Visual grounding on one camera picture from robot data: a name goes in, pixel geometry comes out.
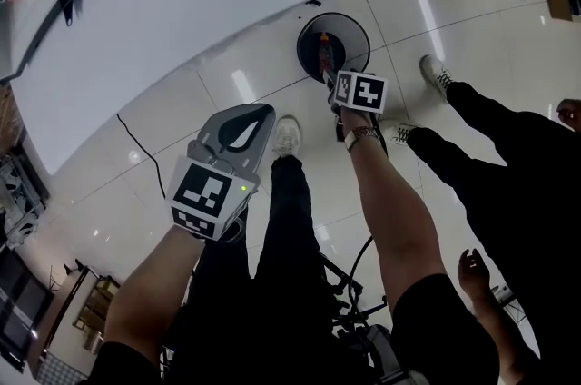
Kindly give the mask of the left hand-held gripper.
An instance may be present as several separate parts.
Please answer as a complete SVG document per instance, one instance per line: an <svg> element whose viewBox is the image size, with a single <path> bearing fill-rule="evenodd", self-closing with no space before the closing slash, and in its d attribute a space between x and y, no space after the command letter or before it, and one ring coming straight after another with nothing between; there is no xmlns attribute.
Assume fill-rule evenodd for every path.
<svg viewBox="0 0 581 385"><path fill-rule="evenodd" d="M178 157L172 174L166 203L173 224L203 241L242 239L242 214L261 183L245 168L259 166L275 120L270 104L240 104L206 122L188 153Z"/></svg>

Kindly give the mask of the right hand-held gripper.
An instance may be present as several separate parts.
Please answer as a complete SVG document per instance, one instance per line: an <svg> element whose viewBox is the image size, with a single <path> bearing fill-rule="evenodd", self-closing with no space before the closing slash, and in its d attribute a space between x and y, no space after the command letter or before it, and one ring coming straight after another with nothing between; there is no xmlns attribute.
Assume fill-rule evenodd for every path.
<svg viewBox="0 0 581 385"><path fill-rule="evenodd" d="M382 114L388 91L388 80L350 63L348 71L330 69L322 72L330 91L330 105L350 110Z"/></svg>

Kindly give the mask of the bottle with orange cap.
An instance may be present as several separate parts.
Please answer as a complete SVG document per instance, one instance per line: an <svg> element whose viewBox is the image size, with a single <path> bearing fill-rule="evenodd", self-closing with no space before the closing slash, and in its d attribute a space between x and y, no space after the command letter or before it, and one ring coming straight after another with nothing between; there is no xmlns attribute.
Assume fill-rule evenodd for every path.
<svg viewBox="0 0 581 385"><path fill-rule="evenodd" d="M334 55L330 38L326 32L320 33L319 39L319 71L321 74L334 71Z"/></svg>

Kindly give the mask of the black round bin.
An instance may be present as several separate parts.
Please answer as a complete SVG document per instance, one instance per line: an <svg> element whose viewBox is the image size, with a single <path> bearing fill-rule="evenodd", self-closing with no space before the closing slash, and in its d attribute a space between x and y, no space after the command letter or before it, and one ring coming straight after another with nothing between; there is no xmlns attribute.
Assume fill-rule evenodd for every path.
<svg viewBox="0 0 581 385"><path fill-rule="evenodd" d="M370 40L364 28L350 16L341 13L323 13L311 18L299 33L296 50L305 73L324 83L319 71L320 33L330 38L334 55L334 72L349 70L350 63L367 69L370 59Z"/></svg>

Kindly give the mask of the person's right forearm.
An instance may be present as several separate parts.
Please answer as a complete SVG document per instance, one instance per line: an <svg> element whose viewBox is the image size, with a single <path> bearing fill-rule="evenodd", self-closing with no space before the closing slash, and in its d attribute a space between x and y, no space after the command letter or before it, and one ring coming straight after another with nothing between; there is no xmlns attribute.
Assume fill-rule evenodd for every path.
<svg viewBox="0 0 581 385"><path fill-rule="evenodd" d="M346 134L371 127L366 114L343 108ZM379 256L381 279L391 310L414 283L444 274L435 223L423 200L390 162L379 140L361 139L349 152L362 210Z"/></svg>

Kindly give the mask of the person's left forearm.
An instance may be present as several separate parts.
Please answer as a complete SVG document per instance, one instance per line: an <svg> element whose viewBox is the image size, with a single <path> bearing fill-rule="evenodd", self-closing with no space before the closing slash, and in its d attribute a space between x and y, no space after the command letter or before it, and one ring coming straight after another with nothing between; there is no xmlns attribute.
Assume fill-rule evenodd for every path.
<svg viewBox="0 0 581 385"><path fill-rule="evenodd" d="M143 355L158 351L203 249L203 241L173 226L114 295L104 339Z"/></svg>

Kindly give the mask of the person's right white shoe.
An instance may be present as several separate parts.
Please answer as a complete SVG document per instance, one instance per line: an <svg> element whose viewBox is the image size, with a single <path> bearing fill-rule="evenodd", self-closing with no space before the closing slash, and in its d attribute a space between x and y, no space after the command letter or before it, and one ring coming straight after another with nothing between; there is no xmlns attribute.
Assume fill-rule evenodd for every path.
<svg viewBox="0 0 581 385"><path fill-rule="evenodd" d="M282 116L276 124L273 152L278 159L297 157L301 146L301 130L292 115Z"/></svg>

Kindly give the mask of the person's white shoe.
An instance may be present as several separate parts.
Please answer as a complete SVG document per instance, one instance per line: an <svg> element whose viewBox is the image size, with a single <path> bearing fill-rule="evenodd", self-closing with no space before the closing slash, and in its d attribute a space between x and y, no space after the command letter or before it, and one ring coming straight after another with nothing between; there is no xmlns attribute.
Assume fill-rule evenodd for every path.
<svg viewBox="0 0 581 385"><path fill-rule="evenodd" d="M385 123L380 127L380 131L387 141L403 146L409 144L409 135L415 129L417 129L416 125L393 122Z"/></svg>
<svg viewBox="0 0 581 385"><path fill-rule="evenodd" d="M276 124L273 152L278 159L297 157L301 146L301 130L292 115L282 116Z"/></svg>
<svg viewBox="0 0 581 385"><path fill-rule="evenodd" d="M419 61L419 69L423 77L432 84L446 103L448 101L448 88L455 80L443 62L433 54L426 54Z"/></svg>

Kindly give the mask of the metal wristwatch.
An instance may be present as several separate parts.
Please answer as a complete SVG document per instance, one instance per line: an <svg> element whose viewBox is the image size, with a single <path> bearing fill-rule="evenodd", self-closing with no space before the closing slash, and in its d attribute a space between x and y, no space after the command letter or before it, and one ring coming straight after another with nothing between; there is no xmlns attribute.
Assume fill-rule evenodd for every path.
<svg viewBox="0 0 581 385"><path fill-rule="evenodd" d="M345 144L347 151L350 152L353 149L353 147L361 139L364 139L364 138L372 138L375 140L379 139L376 131L372 127L369 127L369 126L356 127L354 129L350 130L344 138L344 144Z"/></svg>

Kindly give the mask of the person's black trousers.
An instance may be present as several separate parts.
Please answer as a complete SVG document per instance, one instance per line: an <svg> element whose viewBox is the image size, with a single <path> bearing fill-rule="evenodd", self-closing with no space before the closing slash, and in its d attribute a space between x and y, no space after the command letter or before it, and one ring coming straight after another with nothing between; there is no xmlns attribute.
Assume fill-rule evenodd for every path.
<svg viewBox="0 0 581 385"><path fill-rule="evenodd" d="M177 385L310 385L324 374L324 270L301 162L275 160L271 185L254 275L244 241L202 252L172 362Z"/></svg>

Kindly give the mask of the metal storage rack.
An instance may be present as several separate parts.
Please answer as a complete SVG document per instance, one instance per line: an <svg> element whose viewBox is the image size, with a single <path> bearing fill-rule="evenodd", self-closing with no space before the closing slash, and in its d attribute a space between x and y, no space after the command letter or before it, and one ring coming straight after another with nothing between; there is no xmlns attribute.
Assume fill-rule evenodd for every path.
<svg viewBox="0 0 581 385"><path fill-rule="evenodd" d="M49 192L21 146L0 158L0 251L34 235Z"/></svg>

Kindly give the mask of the person's black shirt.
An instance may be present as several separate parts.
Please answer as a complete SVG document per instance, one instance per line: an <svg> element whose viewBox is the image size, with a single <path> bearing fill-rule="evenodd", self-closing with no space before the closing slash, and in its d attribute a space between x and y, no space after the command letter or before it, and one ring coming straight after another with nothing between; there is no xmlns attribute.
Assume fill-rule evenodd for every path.
<svg viewBox="0 0 581 385"><path fill-rule="evenodd" d="M422 374L429 385L497 385L497 348L448 276L413 284L392 319L390 344L403 370ZM165 380L142 354L111 342L80 385L372 385L372 368L338 338L310 342L308 350L293 349L284 340L245 344L226 364L180 351Z"/></svg>

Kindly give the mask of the black display cabinet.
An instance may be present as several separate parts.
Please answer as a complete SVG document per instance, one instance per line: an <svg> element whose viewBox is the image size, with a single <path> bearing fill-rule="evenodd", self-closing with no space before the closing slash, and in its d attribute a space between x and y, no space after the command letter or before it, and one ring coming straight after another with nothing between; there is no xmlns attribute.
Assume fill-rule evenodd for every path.
<svg viewBox="0 0 581 385"><path fill-rule="evenodd" d="M53 297L18 254L0 252L0 356L20 373Z"/></svg>

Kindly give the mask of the checkered grey panel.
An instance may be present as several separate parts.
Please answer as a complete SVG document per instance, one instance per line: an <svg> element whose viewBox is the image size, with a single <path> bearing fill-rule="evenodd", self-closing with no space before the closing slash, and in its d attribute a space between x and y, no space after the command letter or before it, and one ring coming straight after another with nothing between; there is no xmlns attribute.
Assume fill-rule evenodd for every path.
<svg viewBox="0 0 581 385"><path fill-rule="evenodd" d="M33 378L40 385L78 385L88 378L95 362L93 355L64 360L49 350L28 361Z"/></svg>

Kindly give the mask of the black chest mount bracket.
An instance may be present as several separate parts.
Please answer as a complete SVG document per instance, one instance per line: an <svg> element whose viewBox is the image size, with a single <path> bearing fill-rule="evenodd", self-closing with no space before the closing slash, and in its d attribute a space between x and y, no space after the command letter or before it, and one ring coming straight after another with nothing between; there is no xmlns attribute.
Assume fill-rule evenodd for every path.
<svg viewBox="0 0 581 385"><path fill-rule="evenodd" d="M332 273L339 282L336 284L327 281L334 296L332 304L332 326L336 336L346 345L362 353L370 352L368 319L371 314L387 307L387 299L382 296L379 305L361 310L359 297L363 293L363 286L353 280L353 273L347 274L324 253L320 252L324 268Z"/></svg>

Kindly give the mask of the wooden box with frame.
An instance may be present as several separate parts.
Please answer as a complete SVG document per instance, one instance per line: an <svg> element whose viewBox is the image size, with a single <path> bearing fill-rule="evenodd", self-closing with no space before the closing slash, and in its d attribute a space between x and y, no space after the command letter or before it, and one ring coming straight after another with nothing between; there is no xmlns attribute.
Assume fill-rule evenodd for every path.
<svg viewBox="0 0 581 385"><path fill-rule="evenodd" d="M106 317L120 284L97 274L79 260L65 266L66 277L55 295L54 315L44 351L69 366L90 369L104 340Z"/></svg>

